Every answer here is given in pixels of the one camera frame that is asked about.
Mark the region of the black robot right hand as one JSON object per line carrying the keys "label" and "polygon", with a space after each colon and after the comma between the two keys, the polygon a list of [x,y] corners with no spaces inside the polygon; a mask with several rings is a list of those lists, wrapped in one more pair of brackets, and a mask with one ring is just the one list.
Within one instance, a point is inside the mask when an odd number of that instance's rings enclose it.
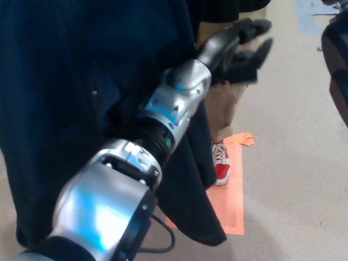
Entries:
{"label": "black robot right hand", "polygon": [[329,91],[345,124],[347,124],[347,12],[337,15],[325,28],[321,47],[331,76]]}

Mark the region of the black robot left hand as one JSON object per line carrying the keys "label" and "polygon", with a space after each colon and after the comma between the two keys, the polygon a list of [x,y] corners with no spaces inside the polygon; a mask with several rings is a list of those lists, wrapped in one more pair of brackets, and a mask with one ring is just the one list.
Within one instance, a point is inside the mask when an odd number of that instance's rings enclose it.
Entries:
{"label": "black robot left hand", "polygon": [[271,21],[266,19],[246,18],[207,40],[197,59],[210,70],[212,85],[225,81],[232,84],[257,82],[258,70],[271,50],[273,39],[266,39],[255,50],[239,51],[238,48],[267,33],[271,26]]}

